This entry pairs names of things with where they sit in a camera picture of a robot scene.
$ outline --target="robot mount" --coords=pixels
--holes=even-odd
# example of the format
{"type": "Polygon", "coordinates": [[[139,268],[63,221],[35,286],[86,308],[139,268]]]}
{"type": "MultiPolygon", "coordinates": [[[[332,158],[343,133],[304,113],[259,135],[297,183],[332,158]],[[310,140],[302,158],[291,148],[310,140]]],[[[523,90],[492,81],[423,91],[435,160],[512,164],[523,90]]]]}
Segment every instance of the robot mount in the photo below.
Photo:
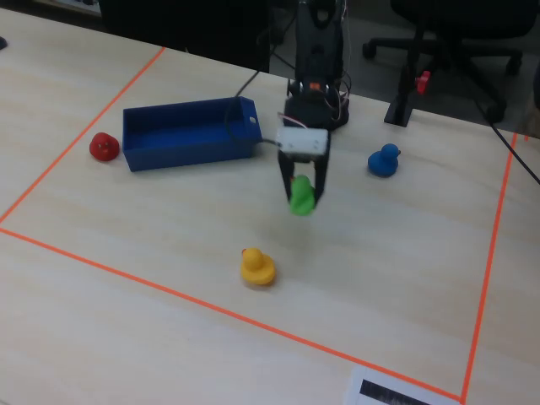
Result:
{"type": "Polygon", "coordinates": [[[339,92],[343,80],[344,15],[345,0],[300,0],[298,4],[296,68],[294,81],[289,81],[287,87],[283,124],[327,130],[327,142],[325,150],[317,154],[295,153],[294,148],[278,151],[289,200],[294,164],[313,162],[315,201],[319,201],[327,178],[332,131],[348,122],[348,96],[339,92]]]}

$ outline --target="blue tray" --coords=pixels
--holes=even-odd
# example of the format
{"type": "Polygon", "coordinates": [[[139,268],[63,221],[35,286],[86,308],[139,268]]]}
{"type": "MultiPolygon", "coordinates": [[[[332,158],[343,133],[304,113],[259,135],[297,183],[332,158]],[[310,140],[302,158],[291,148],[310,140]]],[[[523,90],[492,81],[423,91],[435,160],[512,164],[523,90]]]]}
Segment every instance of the blue tray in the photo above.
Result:
{"type": "Polygon", "coordinates": [[[122,150],[131,171],[250,158],[261,140],[255,103],[244,97],[124,110],[122,150]],[[234,138],[224,124],[231,102],[234,138]]]}

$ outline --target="black office chair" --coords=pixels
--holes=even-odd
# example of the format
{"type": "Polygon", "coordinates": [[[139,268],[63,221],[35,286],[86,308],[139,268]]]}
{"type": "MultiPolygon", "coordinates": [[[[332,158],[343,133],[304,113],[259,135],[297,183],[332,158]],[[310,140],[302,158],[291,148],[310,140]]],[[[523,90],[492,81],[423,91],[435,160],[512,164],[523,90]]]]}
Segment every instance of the black office chair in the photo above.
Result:
{"type": "MultiPolygon", "coordinates": [[[[415,43],[414,40],[375,38],[364,44],[364,57],[375,57],[377,46],[404,49],[409,53],[416,48],[413,59],[418,60],[418,52],[433,57],[420,73],[433,73],[437,68],[447,69],[453,65],[494,101],[487,109],[491,122],[502,121],[506,101],[471,58],[510,57],[506,73],[517,75],[522,52],[502,46],[465,44],[463,40],[496,40],[524,36],[534,25],[538,0],[391,0],[391,7],[397,14],[417,25],[419,40],[415,43]],[[420,26],[420,31],[434,31],[436,39],[422,39],[424,32],[419,32],[420,26]]],[[[413,85],[408,86],[409,91],[413,89],[413,85]]],[[[400,92],[403,92],[403,86],[400,86],[400,92]]]]}

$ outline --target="orange tape boundary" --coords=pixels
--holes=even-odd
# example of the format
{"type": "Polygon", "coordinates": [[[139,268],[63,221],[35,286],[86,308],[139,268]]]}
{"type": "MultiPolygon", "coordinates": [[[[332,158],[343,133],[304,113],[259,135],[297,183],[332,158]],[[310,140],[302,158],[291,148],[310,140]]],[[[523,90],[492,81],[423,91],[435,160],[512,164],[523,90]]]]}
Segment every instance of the orange tape boundary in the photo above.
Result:
{"type": "MultiPolygon", "coordinates": [[[[517,142],[517,133],[514,132],[512,137],[511,147],[515,148],[517,142]]],[[[489,242],[488,260],[486,261],[486,271],[483,275],[482,293],[480,294],[480,302],[478,304],[478,313],[476,316],[476,323],[474,325],[474,333],[472,334],[471,350],[469,351],[469,358],[467,361],[467,369],[465,371],[465,378],[463,379],[462,395],[460,397],[460,403],[465,405],[467,401],[467,394],[469,391],[469,385],[471,383],[471,376],[473,374],[474,360],[478,349],[478,341],[480,339],[480,330],[482,328],[483,311],[486,306],[486,299],[488,298],[489,280],[491,279],[491,268],[493,266],[493,259],[495,255],[495,248],[497,246],[497,236],[499,234],[500,217],[503,213],[503,206],[505,204],[506,187],[508,186],[508,179],[510,178],[510,169],[512,167],[513,155],[512,152],[508,153],[506,159],[505,175],[503,177],[502,185],[500,186],[499,203],[497,204],[497,212],[495,214],[495,220],[493,223],[493,231],[491,233],[491,241],[489,242]]]]}
{"type": "Polygon", "coordinates": [[[118,93],[117,95],[115,95],[115,97],[109,101],[109,104],[107,104],[105,106],[105,108],[103,110],[101,110],[100,114],[97,115],[96,118],[94,118],[90,124],[88,124],[86,126],[86,128],[67,146],[67,148],[65,148],[63,150],[63,152],[56,158],[54,159],[54,161],[49,165],[49,167],[47,167],[45,169],[45,171],[43,173],[41,173],[41,175],[35,179],[35,181],[30,185],[30,187],[28,187],[24,192],[23,194],[17,199],[17,201],[15,201],[13,203],[13,205],[11,207],[8,208],[8,211],[6,211],[4,213],[4,215],[2,215],[2,217],[0,217],[0,224],[24,201],[25,198],[28,197],[28,195],[32,192],[32,190],[34,190],[38,184],[41,183],[41,181],[51,172],[52,169],[54,169],[54,167],[56,165],[58,165],[58,163],[60,162],[60,160],[62,160],[64,158],[64,156],[66,156],[66,154],[68,154],[68,152],[73,148],[73,146],[75,146],[75,144],[81,140],[81,138],[89,131],[89,129],[91,127],[94,126],[94,124],[112,107],[113,104],[115,104],[118,99],[120,99],[120,97],[122,97],[124,95],[124,93],[126,93],[126,91],[132,87],[132,85],[143,75],[144,72],[146,72],[150,66],[152,66],[154,64],[155,61],[158,60],[158,58],[161,56],[161,54],[164,52],[165,48],[162,47],[161,49],[159,49],[158,53],[156,53],[152,59],[150,59],[144,66],[141,70],[138,71],[138,73],[132,77],[132,79],[127,82],[127,84],[122,88],[122,90],[120,90],[120,93],[118,93]]]}
{"type": "Polygon", "coordinates": [[[372,370],[380,371],[381,373],[390,375],[390,376],[395,377],[395,378],[397,378],[399,380],[402,380],[402,381],[409,382],[411,384],[414,384],[415,386],[420,386],[420,387],[422,387],[422,388],[424,388],[424,389],[426,389],[428,391],[434,392],[434,393],[439,394],[439,395],[441,395],[443,397],[447,397],[447,398],[453,399],[455,401],[459,401],[459,399],[460,399],[460,397],[458,395],[451,394],[449,392],[441,390],[440,388],[437,388],[436,386],[431,386],[430,384],[427,384],[427,383],[419,381],[419,380],[415,380],[412,377],[408,377],[406,375],[397,373],[396,371],[392,371],[392,370],[386,369],[384,367],[381,367],[379,365],[369,363],[369,362],[364,361],[362,359],[358,359],[358,358],[356,358],[354,356],[345,354],[343,352],[339,352],[337,350],[334,350],[333,348],[323,346],[322,344],[312,342],[311,340],[305,339],[303,337],[298,337],[298,336],[296,336],[296,335],[294,335],[292,333],[283,331],[281,329],[277,329],[276,327],[272,327],[272,326],[267,325],[265,323],[262,323],[262,322],[254,320],[254,319],[248,318],[247,316],[237,314],[236,312],[233,312],[232,310],[227,310],[227,309],[222,308],[220,306],[211,304],[211,303],[209,303],[207,301],[200,300],[199,298],[192,297],[191,295],[181,293],[180,291],[170,289],[169,287],[165,287],[164,285],[154,283],[154,282],[149,281],[149,280],[147,280],[145,278],[140,278],[140,277],[134,276],[132,274],[125,273],[125,272],[120,271],[120,270],[116,270],[113,267],[109,267],[109,266],[106,266],[104,264],[94,262],[93,260],[89,260],[89,259],[86,259],[84,257],[81,257],[81,256],[75,255],[73,253],[70,253],[68,251],[64,251],[64,250],[59,249],[59,248],[57,248],[55,246],[51,246],[51,245],[48,245],[48,244],[46,244],[44,242],[40,242],[38,240],[29,238],[28,236],[20,235],[20,234],[18,234],[16,232],[13,232],[11,230],[0,228],[0,232],[5,234],[5,235],[9,235],[9,236],[12,236],[14,238],[17,238],[19,240],[24,240],[26,242],[29,242],[32,245],[42,247],[44,249],[47,249],[48,251],[53,251],[53,252],[55,252],[55,253],[57,253],[59,255],[72,258],[73,260],[76,260],[78,262],[82,262],[82,263],[88,264],[88,265],[90,265],[92,267],[96,267],[98,269],[104,270],[104,271],[106,271],[108,273],[115,274],[116,276],[126,278],[126,279],[131,280],[131,281],[133,281],[135,283],[143,284],[143,285],[146,285],[146,286],[148,286],[148,287],[150,287],[152,289],[157,289],[159,291],[163,291],[164,293],[174,295],[174,296],[176,296],[178,298],[182,298],[183,300],[192,302],[193,304],[200,305],[200,306],[208,308],[208,309],[210,309],[212,311],[219,312],[220,314],[230,316],[231,318],[235,318],[238,321],[243,321],[245,323],[249,323],[250,325],[253,325],[254,327],[259,327],[259,328],[264,329],[266,331],[276,333],[279,336],[282,336],[284,338],[293,340],[293,341],[295,341],[297,343],[304,344],[305,346],[309,346],[311,348],[321,350],[322,352],[334,355],[334,356],[339,357],[341,359],[351,361],[353,363],[356,363],[357,365],[363,365],[365,367],[369,367],[372,370]]]}

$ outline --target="chair wheel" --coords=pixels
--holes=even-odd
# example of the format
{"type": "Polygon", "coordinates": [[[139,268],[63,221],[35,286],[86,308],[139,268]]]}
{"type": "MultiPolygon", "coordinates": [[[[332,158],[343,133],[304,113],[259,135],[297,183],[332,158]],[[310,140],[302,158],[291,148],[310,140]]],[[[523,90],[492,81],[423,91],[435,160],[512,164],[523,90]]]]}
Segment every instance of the chair wheel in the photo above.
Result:
{"type": "Polygon", "coordinates": [[[373,59],[377,54],[377,47],[371,45],[369,42],[362,45],[362,55],[365,59],[373,59]]]}
{"type": "Polygon", "coordinates": [[[501,122],[505,119],[505,110],[506,108],[501,105],[492,105],[486,111],[486,116],[488,116],[489,122],[495,124],[496,122],[501,122]]]}
{"type": "Polygon", "coordinates": [[[520,57],[511,57],[506,64],[506,74],[509,76],[517,76],[520,72],[521,64],[522,61],[520,57]]]}

